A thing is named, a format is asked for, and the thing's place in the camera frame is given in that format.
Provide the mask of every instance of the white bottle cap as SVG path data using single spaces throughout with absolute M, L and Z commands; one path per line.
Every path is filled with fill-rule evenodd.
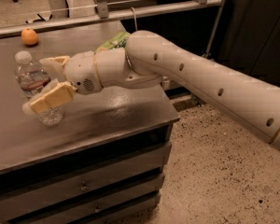
M 29 51 L 23 50 L 15 55 L 15 59 L 17 63 L 25 64 L 32 60 L 32 55 Z

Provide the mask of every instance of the brown floor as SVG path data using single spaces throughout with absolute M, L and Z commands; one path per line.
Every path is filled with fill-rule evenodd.
M 48 0 L 0 0 L 0 26 L 48 10 Z M 280 224 L 280 152 L 210 105 L 195 107 L 189 99 L 172 100 L 181 120 L 173 129 L 160 204 L 116 224 Z

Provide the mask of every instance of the clear plastic bottle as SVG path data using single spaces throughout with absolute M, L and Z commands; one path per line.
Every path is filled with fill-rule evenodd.
M 15 75 L 23 92 L 28 98 L 40 93 L 50 82 L 49 74 L 43 70 L 41 63 L 25 50 L 18 52 L 15 59 L 17 62 Z M 63 119 L 63 109 L 54 107 L 39 114 L 38 119 L 46 126 L 55 126 Z

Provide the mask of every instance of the table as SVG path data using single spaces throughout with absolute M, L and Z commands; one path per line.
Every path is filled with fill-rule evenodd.
M 106 223 L 155 206 L 179 116 L 160 86 L 76 95 L 53 128 L 26 116 L 14 54 L 36 59 L 95 50 L 120 22 L 0 40 L 0 223 Z

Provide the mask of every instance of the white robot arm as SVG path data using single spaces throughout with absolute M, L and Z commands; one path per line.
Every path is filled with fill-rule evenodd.
M 183 50 L 147 31 L 131 34 L 126 48 L 73 56 L 61 74 L 77 93 L 104 87 L 140 89 L 166 76 L 280 149 L 280 88 Z

